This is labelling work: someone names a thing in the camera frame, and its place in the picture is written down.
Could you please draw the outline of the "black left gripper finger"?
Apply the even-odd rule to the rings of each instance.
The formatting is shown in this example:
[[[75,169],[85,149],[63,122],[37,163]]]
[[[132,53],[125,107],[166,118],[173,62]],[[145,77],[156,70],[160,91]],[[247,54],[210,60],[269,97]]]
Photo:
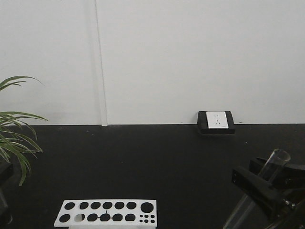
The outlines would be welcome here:
[[[2,186],[13,175],[13,164],[0,164],[0,186]]]

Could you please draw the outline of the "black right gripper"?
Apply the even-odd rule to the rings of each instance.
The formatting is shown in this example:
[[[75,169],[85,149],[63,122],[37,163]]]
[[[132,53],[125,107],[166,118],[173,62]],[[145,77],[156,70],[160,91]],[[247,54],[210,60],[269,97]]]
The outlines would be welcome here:
[[[267,229],[305,228],[305,166],[287,163],[280,167],[255,157],[249,170],[237,167],[232,172],[232,183],[238,186],[267,215]]]

